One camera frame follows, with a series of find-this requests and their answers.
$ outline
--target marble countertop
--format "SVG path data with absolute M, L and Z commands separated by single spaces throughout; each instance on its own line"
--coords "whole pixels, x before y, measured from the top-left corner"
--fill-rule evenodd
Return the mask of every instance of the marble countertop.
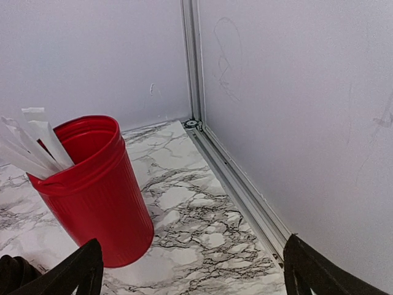
M 284 295 L 282 270 L 226 195 L 179 122 L 125 132 L 155 227 L 148 252 L 104 271 L 104 295 Z M 45 272 L 77 249 L 13 166 L 0 168 L 0 256 Z

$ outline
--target wall mark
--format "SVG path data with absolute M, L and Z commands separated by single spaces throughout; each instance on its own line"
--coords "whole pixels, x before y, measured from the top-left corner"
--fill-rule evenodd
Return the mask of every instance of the wall mark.
M 243 77 L 243 47 L 235 23 L 228 17 L 220 18 L 213 33 L 220 47 L 218 59 L 219 84 L 224 93 L 233 101 L 240 101 L 238 90 Z

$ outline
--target black object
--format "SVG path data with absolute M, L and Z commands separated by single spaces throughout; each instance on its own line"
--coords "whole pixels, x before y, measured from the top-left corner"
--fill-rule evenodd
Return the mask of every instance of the black object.
M 21 257 L 0 259 L 0 295 L 99 295 L 104 262 L 97 239 L 68 256 L 58 266 L 41 275 Z
M 387 295 L 331 263 L 296 235 L 284 248 L 288 295 Z

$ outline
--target red plastic cup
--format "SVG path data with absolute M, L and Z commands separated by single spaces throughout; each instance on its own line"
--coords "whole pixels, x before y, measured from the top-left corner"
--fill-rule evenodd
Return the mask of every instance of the red plastic cup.
M 29 175 L 57 220 L 82 246 L 97 238 L 105 267 L 138 260 L 154 228 L 116 120 L 86 116 L 55 128 L 75 166 L 45 180 Z

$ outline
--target white stick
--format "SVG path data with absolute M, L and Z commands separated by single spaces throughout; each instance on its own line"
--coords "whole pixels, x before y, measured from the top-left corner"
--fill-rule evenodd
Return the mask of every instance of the white stick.
M 30 161 L 28 158 L 23 157 L 21 154 L 3 144 L 0 144 L 0 154 L 4 160 L 41 180 L 52 175 L 48 169 Z
M 51 153 L 53 158 L 61 165 L 62 169 L 74 166 L 71 157 L 57 138 L 48 119 L 44 108 L 25 108 L 22 109 L 30 127 L 37 133 L 42 143 Z
M 46 169 L 53 172 L 53 174 L 58 173 L 62 170 L 62 167 L 59 163 L 48 154 L 48 152 L 39 145 L 37 141 L 32 139 L 31 136 L 28 135 L 24 129 L 20 128 L 19 123 L 13 119 L 7 119 L 5 117 L 1 117 L 1 121 L 7 126 L 7 128 L 12 132 L 14 137 L 27 149 L 30 153 L 32 153 L 35 158 L 40 161 L 41 165 Z
M 7 140 L 6 138 L 3 138 L 0 135 L 0 144 L 8 147 L 9 149 L 17 152 L 18 154 L 21 154 L 23 157 L 26 157 L 30 161 L 36 163 L 37 165 L 40 165 L 42 168 L 45 168 L 44 166 L 41 165 L 40 161 L 30 152 L 28 152 L 25 148 L 20 147 L 19 145 Z

